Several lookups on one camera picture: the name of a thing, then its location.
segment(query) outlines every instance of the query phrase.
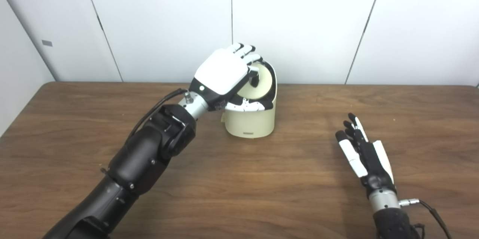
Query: robotic hand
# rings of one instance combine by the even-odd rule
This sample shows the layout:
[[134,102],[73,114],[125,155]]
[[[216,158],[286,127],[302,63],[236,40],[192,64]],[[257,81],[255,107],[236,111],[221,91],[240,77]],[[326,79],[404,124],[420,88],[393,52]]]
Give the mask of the robotic hand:
[[[130,207],[149,191],[170,159],[195,138],[196,121],[206,111],[221,110],[246,84],[256,87],[261,61],[255,47],[235,43],[215,51],[198,68],[188,90],[178,89],[157,103],[133,128],[125,145],[102,169],[104,178],[43,239],[104,239]],[[179,104],[165,101],[179,94]]]
[[[424,225],[411,225],[408,215],[401,208],[421,203],[428,208],[450,239],[448,229],[435,209],[418,199],[397,200],[391,165],[382,142],[380,140],[370,142],[359,119],[352,113],[349,113],[348,117],[351,122],[344,121],[346,129],[338,131],[336,138],[353,171],[366,188],[366,196],[373,208],[373,219],[378,231],[378,238],[424,239]],[[416,228],[422,229],[421,236]]]

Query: white finger segment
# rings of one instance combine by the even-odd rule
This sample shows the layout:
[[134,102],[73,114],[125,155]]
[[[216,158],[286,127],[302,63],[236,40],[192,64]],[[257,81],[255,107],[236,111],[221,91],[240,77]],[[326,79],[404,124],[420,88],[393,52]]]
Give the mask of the white finger segment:
[[356,129],[361,130],[361,132],[363,133],[364,140],[366,140],[366,142],[369,142],[366,136],[366,132],[364,132],[363,125],[361,125],[361,122],[359,121],[359,118],[357,117],[356,117]]
[[251,50],[253,50],[253,47],[251,45],[245,45],[243,46],[243,48],[241,48],[240,50],[236,51],[235,52],[235,55],[239,56],[239,57],[244,57],[245,55],[247,55],[248,53],[251,52]]
[[250,63],[255,62],[256,60],[260,60],[260,58],[261,58],[261,56],[258,55],[258,54],[247,55],[247,56],[243,57],[243,61],[246,64],[250,64]]
[[381,162],[381,166],[384,170],[390,175],[392,183],[394,184],[394,177],[392,176],[392,169],[391,164],[388,159],[388,154],[386,154],[386,150],[384,149],[383,143],[381,140],[377,140],[373,143],[374,149],[376,150],[376,155],[379,158],[379,162]]
[[231,110],[231,111],[239,111],[239,112],[253,112],[253,111],[264,111],[265,107],[257,101],[250,103],[248,99],[243,98],[243,104],[236,105],[236,104],[228,102],[225,109]]
[[256,66],[248,66],[251,72],[257,72],[258,74],[260,73],[260,69]]
[[353,171],[356,173],[356,176],[367,176],[367,170],[359,159],[359,154],[356,152],[356,150],[354,150],[354,147],[351,145],[351,142],[349,142],[349,140],[342,140],[341,142],[339,142],[339,146],[341,147],[342,152],[344,152],[344,155],[348,159],[351,168],[353,168]]

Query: black fingertip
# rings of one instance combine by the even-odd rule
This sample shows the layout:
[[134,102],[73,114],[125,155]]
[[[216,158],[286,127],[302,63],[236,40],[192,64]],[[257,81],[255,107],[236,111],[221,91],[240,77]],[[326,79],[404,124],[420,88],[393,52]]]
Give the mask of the black fingertip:
[[338,142],[341,142],[342,140],[347,140],[348,137],[344,131],[337,131],[336,132],[336,139]]
[[352,129],[345,129],[344,132],[345,132],[347,135],[349,135],[349,136],[351,136],[351,137],[354,137],[354,131],[353,131]]
[[349,113],[348,118],[356,125],[356,116],[353,113]]
[[258,84],[260,83],[260,76],[255,76],[251,78],[251,86],[254,88],[258,87]]
[[343,121],[342,124],[348,129],[353,129],[353,127],[351,125],[351,122],[349,122],[347,120]]

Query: robot finger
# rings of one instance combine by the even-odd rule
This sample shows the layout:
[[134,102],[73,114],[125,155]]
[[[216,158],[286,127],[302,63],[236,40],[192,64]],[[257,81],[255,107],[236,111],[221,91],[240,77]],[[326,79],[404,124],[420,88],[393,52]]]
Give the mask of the robot finger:
[[391,164],[388,159],[388,154],[386,154],[386,151],[384,149],[383,143],[381,142],[381,140],[377,140],[376,142],[373,143],[373,146],[374,146],[374,149],[376,150],[376,155],[379,158],[379,162],[381,162],[381,166],[390,175],[392,183],[394,184],[394,177],[392,175]]
[[364,167],[363,163],[361,162],[359,154],[356,152],[353,145],[349,141],[346,133],[344,133],[344,131],[337,132],[336,139],[338,140],[339,146],[341,147],[342,152],[344,152],[344,155],[348,159],[349,164],[351,165],[351,168],[353,168],[353,171],[356,176],[360,178],[363,176],[367,176],[366,167]]
[[233,43],[232,45],[230,45],[228,48],[226,48],[226,50],[228,50],[229,52],[231,53],[235,53],[236,51],[240,50],[241,48],[243,48],[243,44],[242,43]]
[[256,50],[256,48],[254,46],[245,45],[243,48],[236,51],[235,55],[238,55],[240,58],[243,58],[245,55],[247,55],[250,52],[253,52],[254,50]]
[[353,122],[353,124],[356,126],[356,116],[353,114],[353,113],[349,113],[348,114],[348,118],[349,120],[351,120],[351,122]]
[[348,128],[348,129],[350,129],[350,130],[354,130],[354,124],[351,123],[351,122],[345,120],[345,121],[342,122],[342,124],[343,124],[346,128]]
[[344,132],[345,132],[349,137],[354,138],[354,130],[347,128],[347,129],[344,130]]
[[262,61],[262,60],[263,60],[263,58],[258,54],[247,55],[247,56],[243,57],[243,61],[246,64],[251,64],[253,62]]
[[361,125],[361,122],[359,121],[359,118],[356,117],[354,122],[356,123],[356,129],[360,130],[361,133],[363,134],[364,140],[366,140],[366,142],[369,142],[369,140],[367,139],[367,136],[366,136],[366,132],[364,131],[363,125]]

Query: white object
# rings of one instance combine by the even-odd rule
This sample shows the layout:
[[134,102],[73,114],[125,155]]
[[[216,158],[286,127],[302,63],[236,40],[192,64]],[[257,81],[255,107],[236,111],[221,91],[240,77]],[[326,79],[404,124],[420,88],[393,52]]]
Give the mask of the white object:
[[354,128],[357,130],[360,130],[361,133],[363,134],[364,140],[366,140],[366,142],[369,142],[366,136],[366,132],[364,131],[363,125],[361,124],[361,121],[359,121],[359,118],[357,116],[355,121],[356,121],[356,126]]
[[376,154],[378,155],[379,162],[381,162],[381,166],[385,169],[385,171],[390,175],[392,183],[394,184],[394,177],[392,176],[392,169],[391,164],[389,162],[388,154],[386,154],[386,150],[384,149],[383,143],[381,140],[377,140],[373,143],[374,149],[376,150]]
[[0,136],[53,77],[6,0],[0,0]]
[[255,62],[251,66],[258,69],[260,82],[256,88],[250,83],[245,84],[238,91],[238,95],[245,99],[260,99],[268,93],[273,85],[272,74],[267,67],[260,63]]
[[195,78],[219,95],[227,94],[248,74],[248,66],[239,56],[218,49],[200,65]]
[[351,168],[353,168],[353,171],[356,176],[367,176],[367,170],[359,159],[359,154],[356,152],[356,150],[354,150],[354,147],[353,145],[351,145],[351,142],[349,142],[348,139],[345,139],[339,142],[339,146],[341,147],[342,152],[344,152],[344,155],[348,159],[349,164],[351,165]]
[[478,18],[478,0],[377,0],[348,84],[477,86]]
[[[226,130],[230,134],[244,138],[259,138],[272,133],[276,113],[278,88],[276,72],[272,67],[272,72],[270,72],[270,70],[260,63],[253,63],[252,65],[253,67],[258,67],[260,71],[258,87],[254,88],[249,83],[246,84],[238,92],[238,95],[243,97],[243,104],[234,105],[228,103],[222,118]],[[270,96],[265,97],[265,94],[267,94],[272,87],[274,87],[274,97],[273,99],[269,99],[272,103],[272,109],[265,110],[265,107],[261,103],[254,100],[257,100],[256,98],[259,97],[259,99],[266,101]]]

